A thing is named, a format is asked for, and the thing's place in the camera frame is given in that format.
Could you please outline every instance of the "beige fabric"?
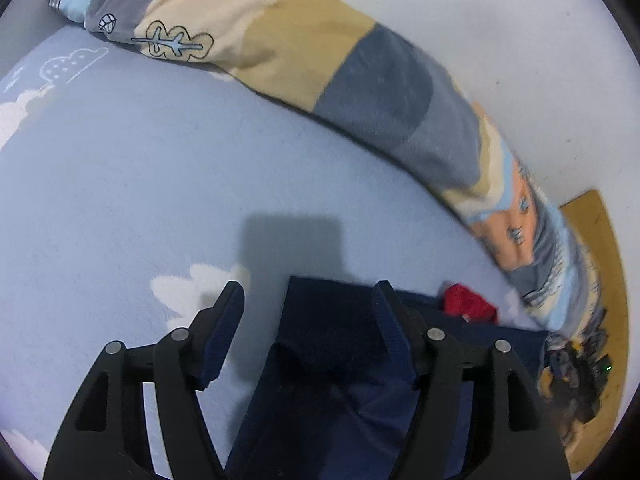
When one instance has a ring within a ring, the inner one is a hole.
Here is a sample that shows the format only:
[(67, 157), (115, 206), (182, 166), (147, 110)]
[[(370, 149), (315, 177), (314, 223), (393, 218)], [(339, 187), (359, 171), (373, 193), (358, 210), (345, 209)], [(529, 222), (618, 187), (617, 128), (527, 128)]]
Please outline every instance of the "beige fabric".
[[(239, 59), (242, 38), (249, 25), (277, 0), (152, 0), (144, 18), (136, 27), (137, 38), (147, 37), (152, 22), (161, 22), (166, 30), (182, 27), (194, 38), (208, 33), (213, 46), (203, 58), (192, 56), (192, 61), (214, 62), (224, 68), (234, 66)], [(215, 8), (215, 12), (204, 9)], [(165, 50), (165, 57), (172, 57)], [(142, 49), (149, 55), (148, 46)]]
[(375, 20), (340, 0), (278, 0), (247, 29), (241, 62), (252, 89), (311, 111)]

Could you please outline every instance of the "navy blue cushion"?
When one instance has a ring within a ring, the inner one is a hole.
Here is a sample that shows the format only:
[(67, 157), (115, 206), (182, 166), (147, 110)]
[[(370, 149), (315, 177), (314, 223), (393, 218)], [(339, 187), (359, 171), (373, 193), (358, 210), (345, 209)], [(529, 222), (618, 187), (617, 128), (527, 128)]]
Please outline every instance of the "navy blue cushion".
[[(508, 339), (537, 375), (544, 332), (469, 324), (441, 313), (435, 298), (397, 294), (462, 342)], [(371, 298), (368, 286), (290, 280), (276, 342), (226, 464), (229, 478), (388, 479), (418, 392), (389, 358)], [(472, 400), (466, 386), (445, 478), (462, 467)]]

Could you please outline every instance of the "dark blue fabric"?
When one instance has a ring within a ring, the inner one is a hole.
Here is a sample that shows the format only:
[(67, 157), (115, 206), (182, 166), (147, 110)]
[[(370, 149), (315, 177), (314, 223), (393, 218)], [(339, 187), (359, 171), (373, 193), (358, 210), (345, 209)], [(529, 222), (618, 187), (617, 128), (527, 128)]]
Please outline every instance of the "dark blue fabric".
[[(439, 312), (439, 300), (397, 294), (460, 341), (508, 339), (537, 374), (544, 333), (469, 325)], [(388, 356), (371, 298), (367, 286), (290, 280), (276, 342), (226, 464), (231, 480), (388, 479), (418, 393)], [(462, 465), (470, 392), (461, 395), (466, 420), (446, 476)]]
[(211, 331), (203, 352), (202, 368), (198, 377), (198, 386), (206, 388), (218, 378), (226, 354), (233, 341), (236, 329), (244, 312), (244, 290), (238, 286), (226, 302), (220, 317)]
[(396, 374), (409, 384), (415, 384), (418, 377), (412, 357), (411, 342), (402, 329), (400, 320), (380, 289), (380, 284), (373, 288), (371, 307), (380, 335), (385, 342), (386, 352), (396, 366)]

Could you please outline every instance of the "leaf print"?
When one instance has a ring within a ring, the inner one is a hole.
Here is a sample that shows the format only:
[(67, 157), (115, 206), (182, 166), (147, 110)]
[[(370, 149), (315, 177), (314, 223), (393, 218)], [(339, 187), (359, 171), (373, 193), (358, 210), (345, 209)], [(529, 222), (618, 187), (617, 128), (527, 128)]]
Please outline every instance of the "leaf print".
[(524, 236), (522, 230), (519, 227), (507, 229), (507, 235), (516, 245), (522, 245), (524, 243)]
[(520, 212), (526, 214), (529, 212), (529, 199), (526, 196), (520, 197), (520, 202), (518, 204), (520, 207)]
[(113, 32), (113, 27), (116, 26), (116, 17), (113, 14), (105, 14), (100, 18), (100, 23), (98, 23), (98, 28), (103, 30), (105, 33)]
[(142, 53), (152, 57), (189, 61), (192, 57), (203, 59), (209, 53), (214, 40), (206, 32), (191, 37), (187, 29), (181, 25), (167, 31), (163, 22), (155, 21), (146, 28), (146, 38), (131, 38), (131, 42), (146, 44)]
[(518, 174), (524, 178), (525, 180), (527, 180), (530, 177), (530, 172), (529, 172), (529, 168), (527, 168), (524, 164), (519, 163), (518, 164)]

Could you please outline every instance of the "red cloth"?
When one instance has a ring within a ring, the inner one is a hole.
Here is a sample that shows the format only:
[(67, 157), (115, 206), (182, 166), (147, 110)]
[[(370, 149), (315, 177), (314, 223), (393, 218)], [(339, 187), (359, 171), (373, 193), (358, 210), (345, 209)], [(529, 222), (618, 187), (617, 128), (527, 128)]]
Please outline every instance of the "red cloth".
[(496, 324), (498, 311), (482, 296), (456, 283), (444, 291), (444, 313), (462, 316), (466, 321), (484, 321)]

